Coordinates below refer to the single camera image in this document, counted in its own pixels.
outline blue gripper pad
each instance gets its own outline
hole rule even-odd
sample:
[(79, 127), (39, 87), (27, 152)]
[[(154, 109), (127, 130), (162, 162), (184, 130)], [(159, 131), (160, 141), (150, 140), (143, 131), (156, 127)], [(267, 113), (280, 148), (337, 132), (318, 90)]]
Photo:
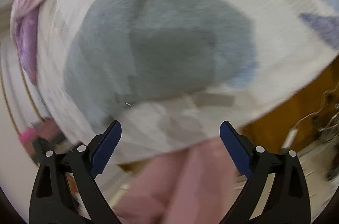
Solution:
[(95, 153), (92, 155), (92, 168), (90, 173), (93, 178), (103, 173), (115, 147), (121, 138), (121, 124), (117, 121), (100, 142)]
[(227, 122), (224, 121), (221, 124), (220, 138), (222, 142), (224, 143), (239, 173), (245, 175), (247, 179), (250, 179), (252, 175), (251, 156), (237, 138), (237, 136), (245, 136), (235, 135), (235, 133), (237, 132), (235, 130), (233, 131)]

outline silver screw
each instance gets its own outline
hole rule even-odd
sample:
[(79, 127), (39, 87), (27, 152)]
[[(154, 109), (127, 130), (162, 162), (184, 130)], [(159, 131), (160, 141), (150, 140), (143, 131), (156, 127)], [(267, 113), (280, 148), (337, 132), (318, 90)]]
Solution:
[(257, 146), (255, 150), (259, 153), (263, 153), (265, 151), (265, 149), (262, 146)]
[(86, 146), (78, 146), (77, 151), (84, 152), (86, 150)]
[(292, 157), (295, 157), (297, 154), (294, 150), (290, 150), (289, 155), (291, 155)]
[(46, 157), (51, 157), (53, 155), (53, 151), (52, 150), (49, 150), (46, 152)]

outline gray garment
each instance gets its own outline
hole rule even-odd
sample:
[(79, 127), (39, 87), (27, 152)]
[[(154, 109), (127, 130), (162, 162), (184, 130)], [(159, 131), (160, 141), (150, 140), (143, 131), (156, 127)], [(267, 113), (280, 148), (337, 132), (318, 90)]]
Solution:
[(76, 35), (65, 90), (96, 133), (128, 104), (202, 90), (253, 56), (251, 21), (221, 0), (97, 0)]

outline gray fabric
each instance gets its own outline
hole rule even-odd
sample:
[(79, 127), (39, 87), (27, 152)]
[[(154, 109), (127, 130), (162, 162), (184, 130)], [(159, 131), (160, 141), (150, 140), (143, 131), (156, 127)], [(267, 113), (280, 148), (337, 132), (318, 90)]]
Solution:
[(65, 90), (96, 133), (128, 104), (193, 92), (253, 56), (251, 21), (221, 0), (97, 0), (76, 35)]

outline bed sheet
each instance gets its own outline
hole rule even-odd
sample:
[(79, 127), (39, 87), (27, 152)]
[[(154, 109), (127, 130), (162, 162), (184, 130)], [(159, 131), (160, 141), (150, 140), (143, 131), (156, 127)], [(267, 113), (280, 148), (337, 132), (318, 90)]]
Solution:
[[(46, 0), (38, 25), (38, 86), (66, 137), (88, 144), (96, 133), (63, 86), (71, 42), (95, 0)], [(337, 16), (339, 0), (227, 0), (255, 24), (256, 60), (227, 83), (180, 98), (127, 107), (111, 158), (127, 163), (183, 149), (219, 135), (229, 120), (239, 128), (272, 110), (315, 79), (338, 55), (303, 13)]]

